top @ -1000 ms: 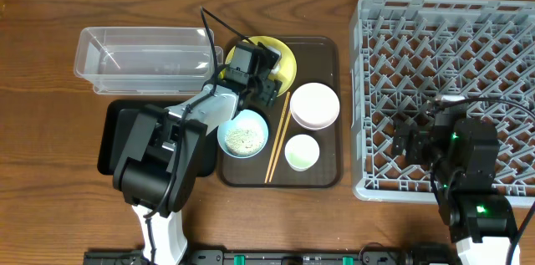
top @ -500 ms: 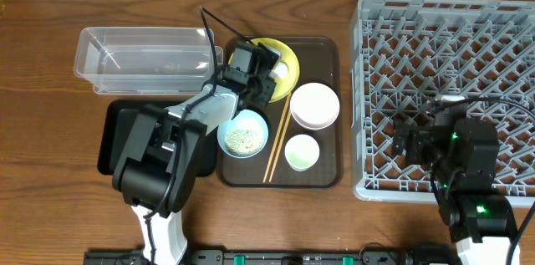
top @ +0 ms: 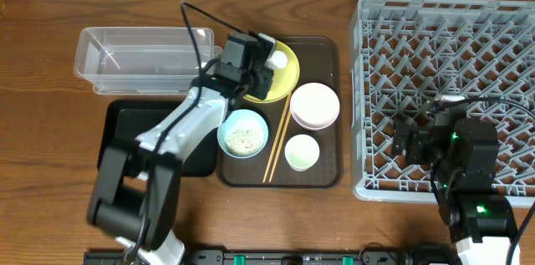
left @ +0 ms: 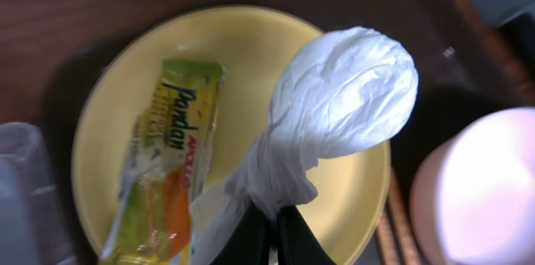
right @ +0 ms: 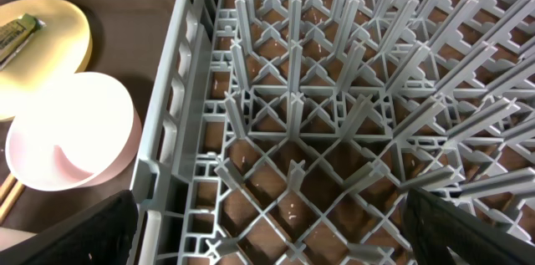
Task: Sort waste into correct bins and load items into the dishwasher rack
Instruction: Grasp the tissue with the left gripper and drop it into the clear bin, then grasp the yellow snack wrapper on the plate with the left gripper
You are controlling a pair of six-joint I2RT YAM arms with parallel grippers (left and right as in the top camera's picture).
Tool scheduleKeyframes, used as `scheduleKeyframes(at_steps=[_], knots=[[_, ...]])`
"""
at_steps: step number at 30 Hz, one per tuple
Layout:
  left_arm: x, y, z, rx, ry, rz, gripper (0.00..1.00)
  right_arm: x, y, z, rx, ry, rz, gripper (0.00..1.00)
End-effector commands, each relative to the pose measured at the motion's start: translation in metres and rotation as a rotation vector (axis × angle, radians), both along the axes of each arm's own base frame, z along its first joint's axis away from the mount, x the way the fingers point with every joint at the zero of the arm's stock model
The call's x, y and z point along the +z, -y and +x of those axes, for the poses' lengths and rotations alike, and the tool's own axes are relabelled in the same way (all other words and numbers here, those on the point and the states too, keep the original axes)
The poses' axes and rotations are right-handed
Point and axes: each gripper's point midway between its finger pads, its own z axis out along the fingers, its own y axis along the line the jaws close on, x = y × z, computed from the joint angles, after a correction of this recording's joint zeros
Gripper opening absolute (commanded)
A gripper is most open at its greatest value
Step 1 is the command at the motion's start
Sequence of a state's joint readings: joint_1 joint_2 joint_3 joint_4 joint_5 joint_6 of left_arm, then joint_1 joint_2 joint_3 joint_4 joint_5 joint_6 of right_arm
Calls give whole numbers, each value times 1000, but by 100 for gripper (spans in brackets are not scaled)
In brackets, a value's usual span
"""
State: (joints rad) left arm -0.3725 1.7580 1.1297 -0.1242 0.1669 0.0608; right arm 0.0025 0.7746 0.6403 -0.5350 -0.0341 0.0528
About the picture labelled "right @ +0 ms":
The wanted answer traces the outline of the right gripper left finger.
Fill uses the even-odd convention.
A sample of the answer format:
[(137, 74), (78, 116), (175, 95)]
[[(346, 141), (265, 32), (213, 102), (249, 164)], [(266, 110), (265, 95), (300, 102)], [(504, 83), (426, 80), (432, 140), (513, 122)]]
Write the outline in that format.
[(1, 251), (1, 263), (125, 265), (138, 216), (132, 192), (119, 191)]

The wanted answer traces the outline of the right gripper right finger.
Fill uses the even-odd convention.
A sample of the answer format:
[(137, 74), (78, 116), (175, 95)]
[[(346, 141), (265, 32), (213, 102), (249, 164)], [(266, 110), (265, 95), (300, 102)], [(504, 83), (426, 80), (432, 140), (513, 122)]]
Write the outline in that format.
[(419, 264), (454, 264), (453, 252), (476, 265), (534, 263), (533, 246), (420, 188), (408, 191), (402, 222)]

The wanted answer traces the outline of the white green cup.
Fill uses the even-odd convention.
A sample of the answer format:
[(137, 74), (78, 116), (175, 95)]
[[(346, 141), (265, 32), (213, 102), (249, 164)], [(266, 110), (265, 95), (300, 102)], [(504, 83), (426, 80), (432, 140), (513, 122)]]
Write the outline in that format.
[(0, 227), (0, 251), (13, 247), (33, 236), (35, 233)]

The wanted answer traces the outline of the green snack wrapper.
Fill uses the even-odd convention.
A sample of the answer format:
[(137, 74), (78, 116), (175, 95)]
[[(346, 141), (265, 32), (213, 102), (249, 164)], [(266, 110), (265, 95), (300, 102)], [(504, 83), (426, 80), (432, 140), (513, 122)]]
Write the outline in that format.
[(44, 21), (25, 13), (1, 27), (1, 69), (23, 49), (30, 38), (45, 27)]

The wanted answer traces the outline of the pink bowl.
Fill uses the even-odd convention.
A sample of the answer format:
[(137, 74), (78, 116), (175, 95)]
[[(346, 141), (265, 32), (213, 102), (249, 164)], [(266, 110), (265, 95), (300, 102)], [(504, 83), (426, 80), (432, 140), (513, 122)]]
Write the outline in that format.
[(97, 186), (131, 163), (140, 134), (133, 99), (119, 80), (72, 74), (34, 95), (15, 117), (7, 164), (19, 181), (39, 191)]

